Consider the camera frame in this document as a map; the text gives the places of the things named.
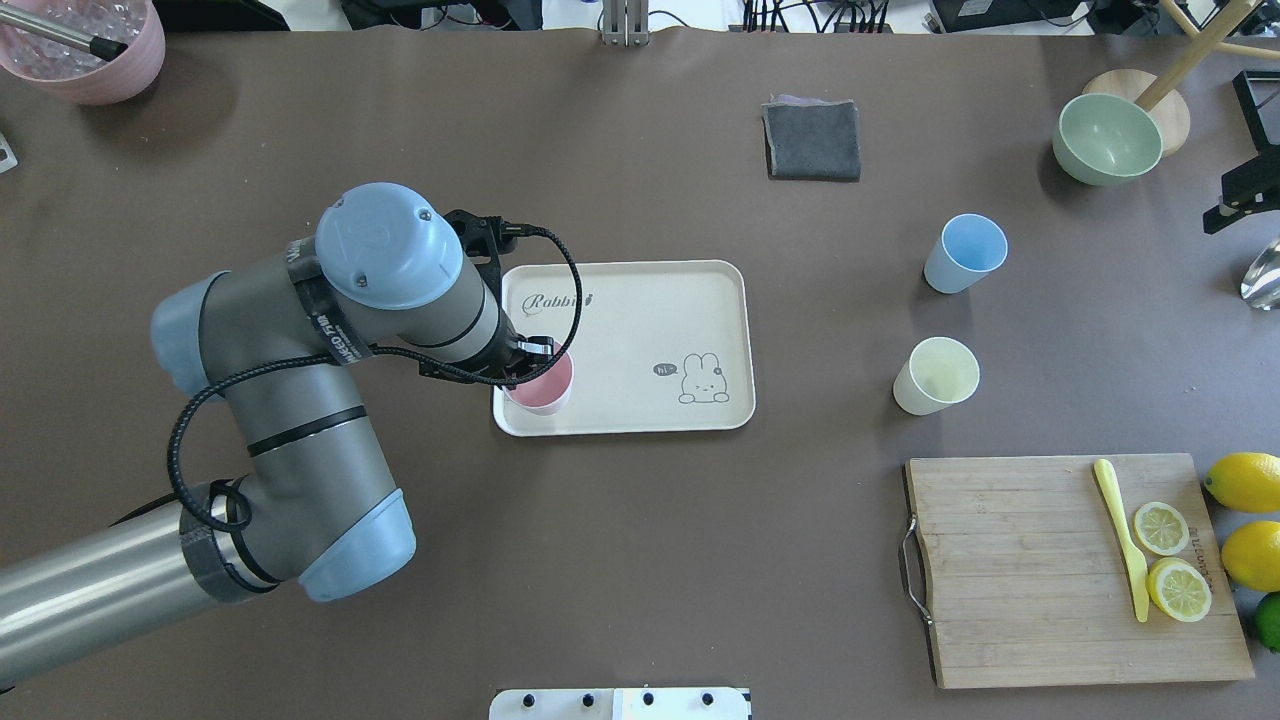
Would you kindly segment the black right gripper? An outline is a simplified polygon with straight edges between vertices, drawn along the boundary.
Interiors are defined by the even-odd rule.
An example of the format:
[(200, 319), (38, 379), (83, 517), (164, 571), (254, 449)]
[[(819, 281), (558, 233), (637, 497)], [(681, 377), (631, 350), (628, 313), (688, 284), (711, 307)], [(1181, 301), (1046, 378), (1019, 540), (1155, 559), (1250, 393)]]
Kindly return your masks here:
[(1270, 146), (1221, 177), (1219, 204), (1204, 211), (1202, 228), (1216, 234), (1229, 225), (1279, 209), (1279, 146)]

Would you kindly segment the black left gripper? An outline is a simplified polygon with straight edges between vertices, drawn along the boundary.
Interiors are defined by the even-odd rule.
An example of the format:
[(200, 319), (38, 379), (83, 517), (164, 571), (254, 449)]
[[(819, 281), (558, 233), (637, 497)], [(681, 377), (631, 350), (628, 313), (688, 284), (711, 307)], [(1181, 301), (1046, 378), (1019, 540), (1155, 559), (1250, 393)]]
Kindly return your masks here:
[(508, 322), (500, 322), (488, 346), (488, 375), (504, 379), (504, 387), (516, 387), (538, 379), (540, 366), (530, 366), (529, 357), (550, 357), (556, 341), (550, 336), (524, 337)]

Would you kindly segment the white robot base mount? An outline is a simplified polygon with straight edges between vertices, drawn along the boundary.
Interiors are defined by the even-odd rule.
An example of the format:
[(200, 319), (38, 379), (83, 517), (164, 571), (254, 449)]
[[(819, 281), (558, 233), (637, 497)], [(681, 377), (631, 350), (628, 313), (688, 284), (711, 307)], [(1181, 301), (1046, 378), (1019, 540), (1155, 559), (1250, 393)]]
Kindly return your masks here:
[(489, 719), (751, 719), (750, 691), (735, 687), (507, 689)]

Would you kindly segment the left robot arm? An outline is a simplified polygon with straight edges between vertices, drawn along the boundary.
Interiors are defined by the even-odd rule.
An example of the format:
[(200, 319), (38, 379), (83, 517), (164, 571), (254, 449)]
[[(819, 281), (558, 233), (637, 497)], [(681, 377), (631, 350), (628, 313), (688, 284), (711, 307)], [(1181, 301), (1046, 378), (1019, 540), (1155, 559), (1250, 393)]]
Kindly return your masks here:
[(399, 571), (413, 525), (349, 368), (399, 356), (485, 386), (543, 373), (550, 341), (498, 301), (500, 256), (535, 234), (362, 184), (280, 258), (161, 302), (154, 352), (188, 396), (172, 493), (3, 573), (3, 688), (291, 580), (330, 602)]

